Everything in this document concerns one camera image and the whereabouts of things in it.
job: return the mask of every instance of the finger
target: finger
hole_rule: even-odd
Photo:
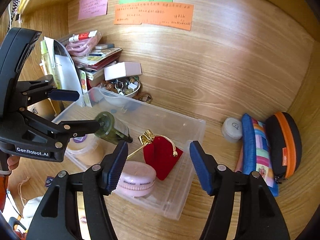
[[[13,171],[13,170],[14,170],[14,169],[16,169],[18,166],[19,166],[19,162],[17,162],[17,163],[16,163],[16,164],[14,164],[14,165],[10,165],[10,166],[8,166],[9,171]]]
[[[9,166],[15,165],[16,163],[19,163],[20,156],[10,156],[7,160],[7,163]]]

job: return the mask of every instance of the beige cup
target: beige cup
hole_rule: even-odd
[[[71,138],[66,151],[89,166],[100,163],[104,157],[100,139],[94,134]]]

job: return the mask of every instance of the pink sticky note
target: pink sticky note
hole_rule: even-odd
[[[106,15],[108,0],[80,0],[78,20]]]

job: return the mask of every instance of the blue pencil case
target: blue pencil case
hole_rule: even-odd
[[[270,159],[270,144],[265,133],[265,125],[244,114],[242,119],[243,170],[244,174],[257,171],[265,180],[273,196],[278,196],[279,188],[275,181]]]

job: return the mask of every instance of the orange tag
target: orange tag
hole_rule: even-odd
[[[287,147],[282,148],[282,166],[288,165],[288,154],[287,154]]]
[[[135,2],[116,5],[114,24],[149,23],[191,30],[193,5],[176,2]]]

